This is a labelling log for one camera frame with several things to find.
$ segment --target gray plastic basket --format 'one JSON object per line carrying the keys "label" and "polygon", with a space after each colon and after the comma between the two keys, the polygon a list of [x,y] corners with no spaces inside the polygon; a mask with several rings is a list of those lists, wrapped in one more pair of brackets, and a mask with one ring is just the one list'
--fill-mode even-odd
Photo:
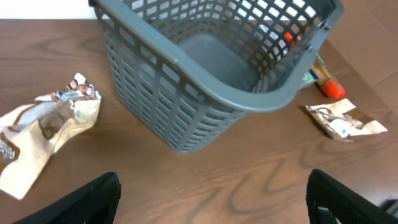
{"label": "gray plastic basket", "polygon": [[[120,100],[190,152],[242,118],[289,103],[338,0],[91,0]],[[291,36],[301,41],[290,48]]]}

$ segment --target brown wooden surface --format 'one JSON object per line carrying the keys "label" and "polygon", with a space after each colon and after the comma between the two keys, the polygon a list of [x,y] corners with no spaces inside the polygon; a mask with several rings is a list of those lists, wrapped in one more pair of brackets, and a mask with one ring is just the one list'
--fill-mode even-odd
{"label": "brown wooden surface", "polygon": [[341,0],[344,14],[328,40],[398,113],[398,1]]}
{"label": "brown wooden surface", "polygon": [[103,96],[96,126],[69,140],[18,201],[0,192],[9,223],[115,171],[115,223],[308,223],[305,186],[321,168],[380,204],[398,197],[398,117],[327,42],[322,56],[347,97],[390,131],[342,143],[300,105],[331,102],[313,86],[286,108],[250,114],[208,147],[177,154],[118,101],[95,21],[0,21],[0,114],[84,74]]}

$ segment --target orange bottle cap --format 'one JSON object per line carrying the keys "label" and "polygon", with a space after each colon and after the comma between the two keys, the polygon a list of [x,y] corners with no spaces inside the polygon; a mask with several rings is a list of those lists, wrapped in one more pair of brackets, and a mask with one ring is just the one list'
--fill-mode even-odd
{"label": "orange bottle cap", "polygon": [[292,36],[292,34],[290,34],[289,32],[287,32],[287,33],[285,34],[285,38],[286,38],[287,41],[292,41],[292,40],[293,40],[293,36]]}
{"label": "orange bottle cap", "polygon": [[343,86],[333,80],[323,84],[321,89],[322,92],[330,98],[342,99],[346,94],[346,90],[343,88]]}

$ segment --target crumpled snack wrapper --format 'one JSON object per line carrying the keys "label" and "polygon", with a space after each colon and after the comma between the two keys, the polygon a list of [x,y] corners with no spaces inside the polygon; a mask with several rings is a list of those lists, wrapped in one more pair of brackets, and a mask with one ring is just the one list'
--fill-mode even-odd
{"label": "crumpled snack wrapper", "polygon": [[101,96],[77,73],[64,90],[37,97],[0,118],[0,189],[22,199],[50,156],[91,128]]}
{"label": "crumpled snack wrapper", "polygon": [[352,141],[351,136],[379,134],[387,129],[378,121],[359,110],[350,100],[306,106],[307,111],[328,135],[340,141]]}

